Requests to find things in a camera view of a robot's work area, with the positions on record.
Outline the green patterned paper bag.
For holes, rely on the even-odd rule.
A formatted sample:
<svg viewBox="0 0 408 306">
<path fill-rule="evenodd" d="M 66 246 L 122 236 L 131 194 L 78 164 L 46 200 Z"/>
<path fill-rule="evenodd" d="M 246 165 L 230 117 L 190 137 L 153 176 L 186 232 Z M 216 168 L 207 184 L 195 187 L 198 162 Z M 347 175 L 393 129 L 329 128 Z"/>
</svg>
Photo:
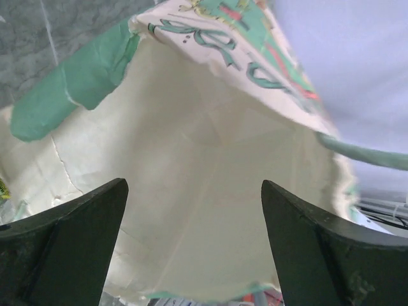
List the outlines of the green patterned paper bag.
<svg viewBox="0 0 408 306">
<path fill-rule="evenodd" d="M 264 1 L 165 1 L 84 45 L 1 111 L 19 217 L 114 178 L 129 186 L 104 290 L 129 303 L 221 302 L 279 289 L 261 217 L 271 180 L 348 221 L 360 192 L 407 172 L 407 121 L 374 50 L 322 98 Z"/>
</svg>

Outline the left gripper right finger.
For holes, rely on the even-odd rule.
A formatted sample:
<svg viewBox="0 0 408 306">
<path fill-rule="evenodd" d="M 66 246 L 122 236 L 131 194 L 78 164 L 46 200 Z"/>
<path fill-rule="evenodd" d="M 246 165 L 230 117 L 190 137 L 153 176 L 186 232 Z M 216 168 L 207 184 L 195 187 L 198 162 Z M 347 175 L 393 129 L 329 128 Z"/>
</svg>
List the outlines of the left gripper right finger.
<svg viewBox="0 0 408 306">
<path fill-rule="evenodd" d="M 271 181 L 261 201 L 285 305 L 407 305 L 407 239 L 347 221 Z"/>
</svg>

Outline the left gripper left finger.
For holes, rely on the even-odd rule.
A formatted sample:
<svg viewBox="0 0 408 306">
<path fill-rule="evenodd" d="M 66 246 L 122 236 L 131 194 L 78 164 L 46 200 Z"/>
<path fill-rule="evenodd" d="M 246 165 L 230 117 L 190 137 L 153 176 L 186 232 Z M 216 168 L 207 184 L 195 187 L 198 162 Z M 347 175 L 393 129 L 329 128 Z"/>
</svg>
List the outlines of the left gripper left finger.
<svg viewBox="0 0 408 306">
<path fill-rule="evenodd" d="M 1 226 L 1 305 L 98 305 L 124 215 L 116 178 Z"/>
</svg>

